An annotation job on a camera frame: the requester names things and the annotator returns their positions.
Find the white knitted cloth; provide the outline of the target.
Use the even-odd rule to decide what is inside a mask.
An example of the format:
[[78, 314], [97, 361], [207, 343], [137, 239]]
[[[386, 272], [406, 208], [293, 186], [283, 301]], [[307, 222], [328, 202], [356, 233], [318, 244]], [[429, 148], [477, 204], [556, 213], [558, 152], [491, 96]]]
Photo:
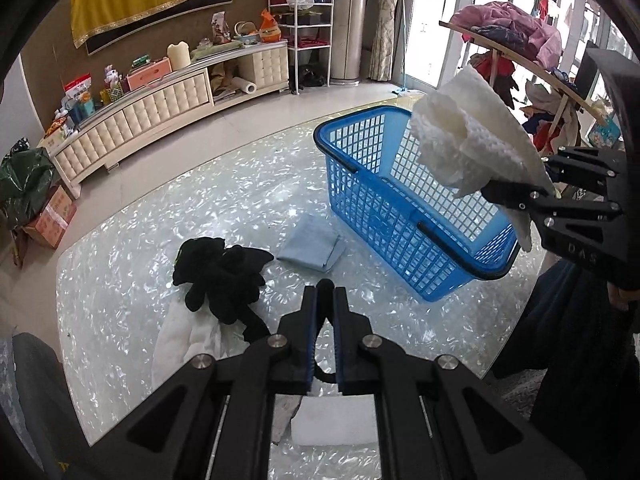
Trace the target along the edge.
[[457, 198], [491, 180], [558, 195], [528, 133], [472, 66], [413, 105], [410, 132], [420, 164]]

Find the black plush cloth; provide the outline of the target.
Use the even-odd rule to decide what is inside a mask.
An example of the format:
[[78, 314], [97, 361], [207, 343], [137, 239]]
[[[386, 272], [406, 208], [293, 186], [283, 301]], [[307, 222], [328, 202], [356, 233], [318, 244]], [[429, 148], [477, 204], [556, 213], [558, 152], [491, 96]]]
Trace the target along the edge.
[[186, 308], [196, 312], [207, 304], [224, 325], [240, 322], [249, 344], [266, 338], [266, 323], [252, 310], [266, 281], [262, 269], [273, 255], [259, 248], [233, 245], [220, 237], [190, 238], [182, 243], [176, 257], [172, 284], [189, 284]]

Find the white fluffy towel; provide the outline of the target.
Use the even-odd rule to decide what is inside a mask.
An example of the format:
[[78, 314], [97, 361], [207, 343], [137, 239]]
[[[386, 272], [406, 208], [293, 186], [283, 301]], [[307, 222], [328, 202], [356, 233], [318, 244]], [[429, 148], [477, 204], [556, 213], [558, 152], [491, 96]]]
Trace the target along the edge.
[[220, 360], [242, 353], [248, 343], [244, 341], [240, 328], [239, 324], [220, 324], [206, 306], [191, 312], [182, 299], [172, 300], [153, 352], [152, 389], [163, 385], [198, 354], [206, 353]]

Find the light blue cloth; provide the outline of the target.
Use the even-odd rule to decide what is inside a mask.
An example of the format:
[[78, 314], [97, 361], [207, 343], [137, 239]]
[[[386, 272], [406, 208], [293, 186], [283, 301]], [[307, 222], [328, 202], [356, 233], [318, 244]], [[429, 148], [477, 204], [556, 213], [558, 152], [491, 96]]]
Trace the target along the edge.
[[303, 214], [279, 250], [280, 261], [328, 273], [346, 249], [346, 242], [329, 221]]

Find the grey rag mat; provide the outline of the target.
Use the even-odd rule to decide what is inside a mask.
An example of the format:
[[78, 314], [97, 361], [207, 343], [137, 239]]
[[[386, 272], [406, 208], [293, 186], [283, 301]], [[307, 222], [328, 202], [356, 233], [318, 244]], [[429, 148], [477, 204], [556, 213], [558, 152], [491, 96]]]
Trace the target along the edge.
[[271, 442], [278, 444], [285, 431], [290, 426], [292, 418], [299, 409], [301, 396], [289, 396], [288, 394], [277, 394], [274, 398]]

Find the wooden clothes drying rack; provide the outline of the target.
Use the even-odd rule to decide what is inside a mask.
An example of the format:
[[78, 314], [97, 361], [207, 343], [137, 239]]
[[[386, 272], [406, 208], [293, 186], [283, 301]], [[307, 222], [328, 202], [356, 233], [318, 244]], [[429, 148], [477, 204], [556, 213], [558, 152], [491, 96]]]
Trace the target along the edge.
[[510, 96], [515, 90], [513, 75], [517, 68], [529, 73], [529, 78], [518, 87], [526, 96], [526, 102], [519, 110], [527, 120], [535, 121], [526, 132], [540, 154], [550, 155], [563, 146], [581, 146], [587, 142], [579, 114], [590, 116], [595, 125], [606, 125], [606, 109], [587, 101], [568, 81], [476, 29], [443, 21], [438, 24], [459, 34], [469, 47], [483, 50], [472, 56], [471, 65], [498, 96]]

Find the pink clothes pile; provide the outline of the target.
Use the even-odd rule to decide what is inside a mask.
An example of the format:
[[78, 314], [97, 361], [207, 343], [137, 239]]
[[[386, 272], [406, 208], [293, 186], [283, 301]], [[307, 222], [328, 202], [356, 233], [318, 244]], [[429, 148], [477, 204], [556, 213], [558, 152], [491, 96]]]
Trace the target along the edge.
[[450, 23], [466, 28], [502, 27], [522, 40], [521, 50], [545, 70], [560, 64], [562, 38], [560, 32], [540, 18], [534, 18], [510, 2], [494, 1], [470, 4], [457, 11]]

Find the patterned beige curtain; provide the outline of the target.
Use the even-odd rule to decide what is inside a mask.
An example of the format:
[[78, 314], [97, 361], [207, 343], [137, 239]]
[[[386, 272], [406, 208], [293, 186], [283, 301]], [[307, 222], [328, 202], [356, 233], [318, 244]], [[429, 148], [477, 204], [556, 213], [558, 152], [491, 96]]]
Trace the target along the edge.
[[395, 13], [398, 0], [378, 0], [378, 19], [369, 66], [369, 78], [389, 82], [393, 73], [395, 50]]

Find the red printed cardboard box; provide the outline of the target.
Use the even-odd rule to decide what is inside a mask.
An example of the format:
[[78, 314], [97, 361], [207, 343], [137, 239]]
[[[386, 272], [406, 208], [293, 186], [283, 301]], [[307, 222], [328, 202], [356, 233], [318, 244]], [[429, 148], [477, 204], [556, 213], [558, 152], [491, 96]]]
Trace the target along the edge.
[[24, 226], [23, 231], [41, 246], [56, 249], [76, 211], [77, 206], [67, 194], [66, 189], [58, 185], [42, 211], [32, 222]]

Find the white paper roll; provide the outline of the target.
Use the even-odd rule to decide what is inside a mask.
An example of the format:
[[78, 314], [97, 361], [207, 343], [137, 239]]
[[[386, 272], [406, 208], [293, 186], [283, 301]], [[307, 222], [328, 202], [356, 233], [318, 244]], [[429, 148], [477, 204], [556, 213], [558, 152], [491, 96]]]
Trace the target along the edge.
[[249, 81], [241, 77], [234, 77], [231, 83], [235, 89], [238, 89], [245, 94], [253, 94], [257, 91], [256, 84], [253, 81]]

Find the silver standing air conditioner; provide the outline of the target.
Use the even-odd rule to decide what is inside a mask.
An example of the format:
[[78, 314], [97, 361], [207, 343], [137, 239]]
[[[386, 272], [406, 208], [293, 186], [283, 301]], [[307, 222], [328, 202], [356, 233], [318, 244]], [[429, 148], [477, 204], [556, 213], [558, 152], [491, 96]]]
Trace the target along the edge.
[[359, 84], [366, 2], [367, 0], [333, 0], [331, 84]]

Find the cream tufted TV cabinet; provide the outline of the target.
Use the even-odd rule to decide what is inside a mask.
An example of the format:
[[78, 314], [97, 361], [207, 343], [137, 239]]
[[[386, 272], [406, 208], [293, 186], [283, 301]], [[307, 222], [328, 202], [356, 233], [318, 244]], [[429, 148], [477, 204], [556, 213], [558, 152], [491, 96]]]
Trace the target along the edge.
[[[214, 96], [210, 70], [235, 62], [238, 76], [256, 84], [245, 94]], [[149, 144], [210, 115], [274, 92], [288, 90], [288, 46], [284, 41], [230, 50], [202, 58], [130, 91], [80, 123], [68, 138], [47, 148], [66, 190], [80, 196], [81, 182], [111, 169]]]

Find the orange bottle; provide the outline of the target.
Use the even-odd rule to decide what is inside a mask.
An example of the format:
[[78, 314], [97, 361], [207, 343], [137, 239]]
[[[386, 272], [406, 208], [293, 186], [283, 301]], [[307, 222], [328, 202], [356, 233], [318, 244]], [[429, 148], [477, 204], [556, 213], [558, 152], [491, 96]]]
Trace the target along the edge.
[[282, 38], [282, 32], [277, 20], [268, 9], [262, 10], [260, 16], [262, 17], [262, 24], [260, 24], [258, 28], [260, 41], [265, 44], [272, 44], [273, 42], [280, 41]]

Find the pink storage box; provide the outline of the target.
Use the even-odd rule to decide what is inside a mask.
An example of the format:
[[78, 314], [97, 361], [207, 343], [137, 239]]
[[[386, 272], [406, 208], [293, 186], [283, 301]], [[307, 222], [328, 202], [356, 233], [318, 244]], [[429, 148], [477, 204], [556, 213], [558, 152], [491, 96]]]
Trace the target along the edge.
[[153, 61], [130, 70], [126, 76], [126, 81], [130, 91], [138, 90], [144, 86], [147, 86], [153, 81], [162, 79], [172, 72], [170, 59], [165, 56], [160, 60]]

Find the black wall television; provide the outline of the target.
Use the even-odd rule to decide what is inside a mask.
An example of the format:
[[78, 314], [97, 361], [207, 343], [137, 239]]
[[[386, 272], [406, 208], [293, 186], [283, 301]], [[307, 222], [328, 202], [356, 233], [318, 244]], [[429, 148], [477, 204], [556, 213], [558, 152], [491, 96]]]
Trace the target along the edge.
[[142, 18], [141, 20], [134, 21], [130, 24], [118, 26], [114, 29], [107, 30], [106, 32], [99, 32], [87, 39], [85, 42], [85, 48], [88, 55], [93, 55], [99, 50], [103, 50], [106, 47], [114, 44], [115, 42], [140, 32], [140, 30], [149, 28], [161, 22], [178, 18], [196, 11], [206, 10], [213, 8], [214, 6], [225, 6], [232, 3], [233, 0], [186, 0], [182, 3], [172, 6], [169, 9], [160, 11], [158, 13]]

